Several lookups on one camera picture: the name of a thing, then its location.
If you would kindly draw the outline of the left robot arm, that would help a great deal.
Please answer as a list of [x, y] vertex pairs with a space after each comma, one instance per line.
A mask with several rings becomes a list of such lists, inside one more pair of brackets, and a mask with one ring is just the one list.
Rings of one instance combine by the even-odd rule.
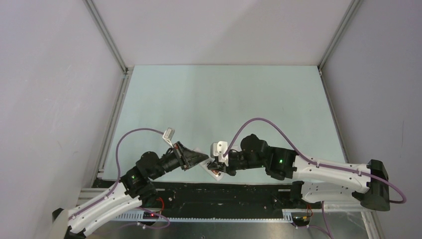
[[177, 168], [184, 171], [209, 157], [183, 146], [179, 141], [159, 157], [155, 152], [144, 153], [135, 166], [111, 187], [88, 202], [71, 210], [58, 208], [53, 212], [53, 239], [85, 239], [99, 227], [131, 209], [142, 205], [152, 207], [157, 190], [152, 181]]

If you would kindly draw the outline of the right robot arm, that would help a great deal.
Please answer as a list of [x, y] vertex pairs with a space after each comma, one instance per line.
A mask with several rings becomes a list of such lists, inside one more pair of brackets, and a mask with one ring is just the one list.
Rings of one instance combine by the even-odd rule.
[[382, 161], [367, 164], [343, 164], [321, 159], [306, 161], [291, 149], [272, 147], [251, 134], [240, 144], [240, 150], [223, 151], [228, 143], [211, 146], [214, 160], [207, 164], [212, 172], [235, 176], [237, 171], [264, 168], [267, 175], [283, 181], [292, 179], [289, 201], [301, 208], [305, 204], [353, 202], [374, 211], [390, 210], [388, 173]]

